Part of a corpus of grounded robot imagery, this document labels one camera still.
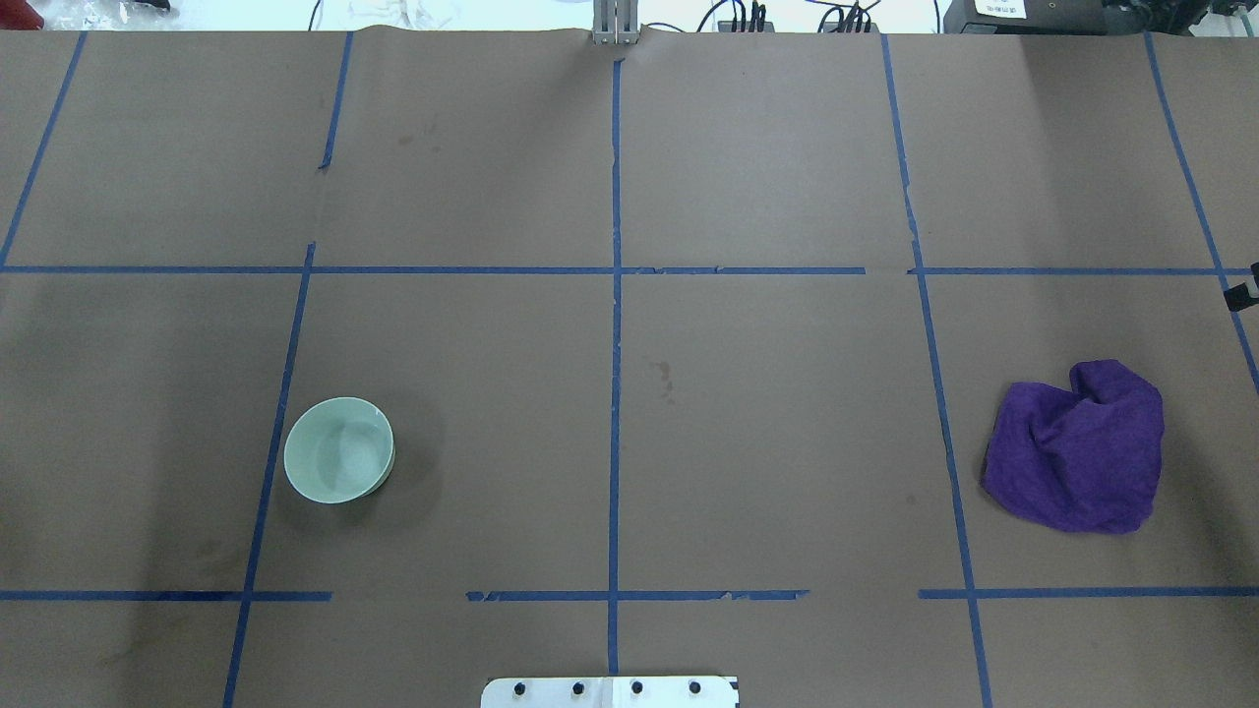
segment metal bracket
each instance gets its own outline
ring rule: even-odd
[[[481,708],[739,708],[734,677],[495,679]]]
[[[596,44],[638,44],[638,0],[593,0]]]

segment metal plate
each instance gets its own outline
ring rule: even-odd
[[[495,679],[481,692],[481,708],[528,705],[737,708],[739,679],[731,677],[516,678]]]

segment grid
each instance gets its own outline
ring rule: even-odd
[[[905,140],[901,130],[900,110],[896,98],[895,77],[893,72],[893,55],[888,38],[881,39],[884,69],[886,74],[886,87],[890,106],[890,118],[896,142],[899,159],[899,171],[901,188],[904,190],[904,207],[909,231],[913,234],[912,247],[914,256],[914,268],[906,275],[914,276],[918,285],[919,301],[922,306],[923,326],[928,355],[932,365],[932,378],[935,392],[935,403],[940,425],[940,435],[944,442],[946,466],[949,475],[954,527],[959,549],[959,562],[963,577],[962,588],[923,588],[918,592],[920,600],[927,601],[962,601],[967,602],[971,634],[973,641],[976,670],[981,692],[981,702],[987,708],[992,705],[992,692],[988,679],[987,655],[983,645],[983,631],[981,622],[981,601],[997,600],[1036,600],[1036,598],[1088,598],[1088,597],[1259,597],[1259,587],[1251,586],[1161,586],[1161,587],[1011,587],[1011,588],[983,588],[977,587],[972,571],[972,559],[966,529],[966,515],[958,481],[958,469],[954,455],[953,435],[949,425],[948,402],[944,393],[940,357],[935,340],[935,328],[932,316],[932,301],[929,281],[934,277],[966,276],[1064,276],[1064,277],[1141,277],[1141,276],[1183,276],[1183,277],[1209,277],[1215,276],[1222,288],[1228,287],[1229,276],[1249,275],[1246,268],[1226,268],[1220,258],[1215,239],[1211,234],[1210,224],[1202,202],[1200,199],[1194,174],[1177,134],[1176,122],[1167,101],[1158,59],[1155,52],[1152,37],[1146,34],[1144,44],[1149,59],[1149,69],[1162,106],[1163,116],[1177,160],[1185,176],[1186,189],[1194,203],[1194,208],[1202,231],[1202,237],[1211,256],[1214,267],[1211,268],[1089,268],[1089,267],[929,267],[923,256],[919,224],[914,214],[910,199],[910,168],[906,156]],[[332,106],[327,141],[320,169],[329,169],[332,164],[336,130],[340,117],[341,102],[345,92],[347,69],[353,53],[354,34],[347,33],[345,38],[340,77],[336,98]],[[805,588],[754,588],[754,590],[701,590],[701,591],[672,591],[672,590],[623,590],[619,582],[619,427],[621,427],[621,324],[623,310],[622,282],[624,277],[650,277],[650,276],[740,276],[740,275],[774,275],[774,276],[862,276],[864,267],[836,266],[836,267],[638,267],[626,266],[621,254],[621,87],[623,59],[612,63],[612,97],[611,97],[611,135],[613,149],[612,165],[612,266],[611,267],[500,267],[500,266],[316,266],[316,244],[307,247],[305,261],[301,266],[8,266],[6,260],[13,243],[19,233],[23,210],[31,189],[35,185],[40,164],[45,149],[52,139],[58,115],[64,105],[71,89],[76,68],[87,43],[87,33],[81,33],[74,47],[69,66],[65,71],[60,91],[58,92],[53,110],[49,115],[47,127],[40,139],[34,160],[28,173],[23,191],[9,224],[3,246],[0,246],[0,273],[170,273],[170,275],[300,275],[293,319],[290,330],[288,348],[281,375],[279,391],[276,403],[274,423],[271,436],[271,445],[266,467],[263,471],[262,488],[258,500],[258,509],[254,517],[254,530],[249,549],[249,558],[246,577],[239,591],[62,591],[62,590],[0,590],[0,601],[104,601],[104,602],[235,602],[239,605],[235,636],[230,653],[227,685],[224,687],[224,707],[233,704],[235,683],[239,675],[240,660],[244,651],[249,612],[254,602],[330,602],[332,593],[326,591],[256,591],[254,578],[257,574],[258,559],[261,556],[263,532],[266,528],[267,511],[271,499],[271,490],[274,480],[274,467],[278,457],[279,442],[286,420],[288,391],[292,380],[293,367],[301,336],[302,319],[306,307],[306,295],[310,281],[316,275],[597,275],[609,276],[612,281],[613,306],[612,341],[611,341],[611,411],[609,411],[609,441],[608,441],[608,582],[606,590],[554,590],[554,591],[516,591],[516,590],[476,590],[466,593],[468,602],[601,602],[607,606],[607,665],[609,674],[619,670],[618,660],[618,606],[621,602],[695,602],[714,600],[747,600],[789,602],[805,597],[808,590]],[[1243,357],[1249,368],[1251,380],[1259,392],[1259,370],[1241,320],[1236,312],[1231,314],[1234,328]]]

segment bowl rim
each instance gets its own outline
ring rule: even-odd
[[[293,475],[292,475],[292,471],[291,471],[291,466],[288,464],[288,442],[293,437],[293,431],[297,430],[297,427],[302,425],[302,421],[306,420],[306,416],[311,414],[316,408],[320,408],[321,406],[326,406],[326,404],[339,403],[339,402],[342,402],[342,401],[353,401],[355,403],[363,403],[363,404],[368,406],[369,408],[371,408],[371,411],[376,412],[380,416],[380,418],[385,422],[385,433],[388,435],[388,441],[389,441],[389,459],[380,465],[380,470],[376,472],[376,476],[373,479],[373,482],[371,482],[373,485],[375,485],[376,482],[379,482],[385,475],[389,474],[390,467],[392,467],[392,462],[393,462],[394,457],[398,454],[398,451],[395,448],[395,445],[394,445],[393,423],[389,422],[389,416],[387,416],[385,412],[381,411],[380,407],[376,406],[375,403],[373,403],[370,401],[366,401],[364,398],[359,398],[358,396],[337,396],[335,398],[326,398],[324,401],[320,401],[319,403],[311,406],[305,412],[302,412],[301,416],[297,416],[297,420],[293,422],[293,426],[291,428],[288,428],[288,435],[285,436],[283,464],[285,464],[285,476],[288,477],[290,486],[292,486],[297,491],[297,494],[301,494],[306,499],[310,499],[311,501],[316,501],[316,503],[320,503],[320,504],[341,504],[341,503],[345,503],[345,501],[353,501],[355,499],[359,499],[360,496],[366,495],[369,491],[371,491],[373,489],[375,489],[374,486],[369,485],[363,491],[355,494],[354,496],[346,498],[346,499],[331,499],[331,500],[330,499],[315,499],[313,496],[311,496],[310,494],[307,494],[301,488],[301,485],[298,485],[297,482],[293,481]]]

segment black clip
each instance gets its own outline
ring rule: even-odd
[[[1230,312],[1259,305],[1259,263],[1250,266],[1250,280],[1224,291],[1224,301],[1229,304]]]

